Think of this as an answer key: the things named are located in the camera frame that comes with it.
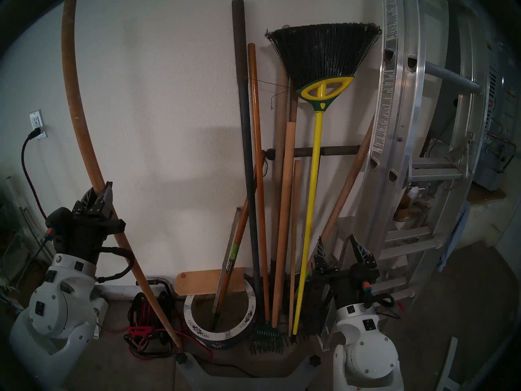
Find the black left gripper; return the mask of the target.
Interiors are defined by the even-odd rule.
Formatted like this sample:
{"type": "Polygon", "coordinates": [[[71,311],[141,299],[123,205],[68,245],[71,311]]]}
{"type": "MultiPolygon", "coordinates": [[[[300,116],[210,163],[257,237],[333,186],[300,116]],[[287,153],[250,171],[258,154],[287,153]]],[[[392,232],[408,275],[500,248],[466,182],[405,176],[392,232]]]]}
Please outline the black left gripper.
{"type": "Polygon", "coordinates": [[[91,188],[75,203],[72,211],[61,207],[45,219],[46,236],[51,236],[56,254],[70,255],[96,265],[106,238],[124,233],[126,223],[111,219],[112,186],[113,182],[107,181],[99,195],[91,188]]]}

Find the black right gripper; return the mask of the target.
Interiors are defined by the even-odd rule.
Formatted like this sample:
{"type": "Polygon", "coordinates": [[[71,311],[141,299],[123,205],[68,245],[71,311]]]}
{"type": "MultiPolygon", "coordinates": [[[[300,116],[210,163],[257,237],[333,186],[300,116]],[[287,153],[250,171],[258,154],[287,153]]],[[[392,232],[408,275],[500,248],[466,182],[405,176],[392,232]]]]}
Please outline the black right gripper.
{"type": "Polygon", "coordinates": [[[319,236],[314,253],[313,285],[329,285],[329,290],[321,297],[320,307],[325,309],[332,300],[337,309],[344,306],[362,303],[366,308],[379,299],[372,294],[372,284],[379,278],[377,262],[372,253],[368,252],[355,239],[349,236],[355,258],[359,264],[353,264],[348,270],[328,270],[326,254],[322,237],[319,236]]]}

